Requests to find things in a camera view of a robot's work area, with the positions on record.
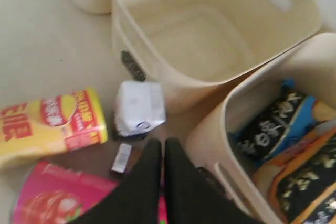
empty storage basket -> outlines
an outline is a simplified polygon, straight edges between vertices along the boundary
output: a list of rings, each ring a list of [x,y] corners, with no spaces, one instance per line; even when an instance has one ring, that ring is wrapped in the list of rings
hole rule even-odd
[[[265,223],[281,223],[250,180],[255,171],[228,132],[241,129],[280,92],[283,79],[336,108],[336,34],[317,35],[288,56],[281,56],[235,87],[189,135],[185,148],[196,166],[206,166],[228,189],[241,209],[251,210]]]
[[[112,48],[182,112],[315,33],[313,0],[113,0]]]

orange packaging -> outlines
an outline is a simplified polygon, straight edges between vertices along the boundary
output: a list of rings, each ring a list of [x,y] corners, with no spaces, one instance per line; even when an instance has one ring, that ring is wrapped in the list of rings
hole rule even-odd
[[[93,89],[0,110],[0,168],[107,139],[104,116]]]

